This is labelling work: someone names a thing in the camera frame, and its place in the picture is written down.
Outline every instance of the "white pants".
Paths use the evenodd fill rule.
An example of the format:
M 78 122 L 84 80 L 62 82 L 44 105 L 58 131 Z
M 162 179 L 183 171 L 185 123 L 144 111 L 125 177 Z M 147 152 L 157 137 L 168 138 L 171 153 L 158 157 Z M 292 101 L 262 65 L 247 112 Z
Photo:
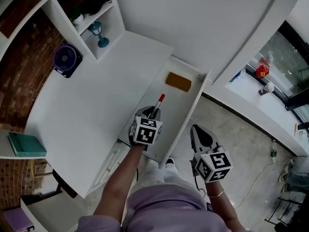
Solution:
M 174 164 L 168 163 L 165 165 L 165 168 L 159 169 L 158 163 L 149 159 L 145 170 L 141 173 L 130 194 L 142 188 L 158 185 L 179 185 L 197 192 L 197 189 L 190 182 L 178 176 L 178 171 Z

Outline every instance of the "window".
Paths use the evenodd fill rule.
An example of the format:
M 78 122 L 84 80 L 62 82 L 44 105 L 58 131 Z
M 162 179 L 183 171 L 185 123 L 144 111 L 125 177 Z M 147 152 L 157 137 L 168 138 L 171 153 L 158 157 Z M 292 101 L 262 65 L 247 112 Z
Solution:
M 270 63 L 269 74 L 260 79 L 255 71 L 263 62 Z M 272 82 L 286 109 L 301 122 L 309 121 L 309 46 L 287 22 L 250 60 L 246 72 L 263 85 Z

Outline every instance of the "bracelet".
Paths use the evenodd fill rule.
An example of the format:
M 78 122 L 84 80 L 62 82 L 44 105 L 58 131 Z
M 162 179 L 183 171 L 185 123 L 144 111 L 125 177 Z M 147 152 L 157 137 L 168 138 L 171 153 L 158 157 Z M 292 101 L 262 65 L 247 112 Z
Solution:
M 220 192 L 220 193 L 219 193 L 218 195 L 216 195 L 216 196 L 210 196 L 210 195 L 208 195 L 208 193 L 207 193 L 207 196 L 210 197 L 210 198 L 217 198 L 217 197 L 220 197 L 223 193 L 224 193 L 224 190 L 223 190 L 222 192 Z

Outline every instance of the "purple shirt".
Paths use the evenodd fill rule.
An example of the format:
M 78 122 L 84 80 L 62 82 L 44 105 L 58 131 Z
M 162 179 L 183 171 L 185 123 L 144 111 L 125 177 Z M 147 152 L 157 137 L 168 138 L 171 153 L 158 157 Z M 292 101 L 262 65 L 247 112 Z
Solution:
M 221 217 L 206 210 L 198 192 L 178 185 L 142 188 L 129 196 L 127 208 L 123 226 L 128 232 L 230 232 Z M 78 222 L 79 232 L 120 230 L 120 223 L 108 216 L 85 216 Z

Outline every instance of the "marker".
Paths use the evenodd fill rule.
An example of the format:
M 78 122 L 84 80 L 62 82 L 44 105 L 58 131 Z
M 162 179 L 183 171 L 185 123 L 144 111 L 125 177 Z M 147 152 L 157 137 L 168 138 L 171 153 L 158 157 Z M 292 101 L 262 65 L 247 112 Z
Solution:
M 153 112 L 148 116 L 148 118 L 152 117 L 153 114 L 155 114 L 156 110 L 159 108 L 159 106 L 161 105 L 163 99 L 165 97 L 165 94 L 162 94 L 160 99 L 158 100 L 158 102 L 156 103 Z

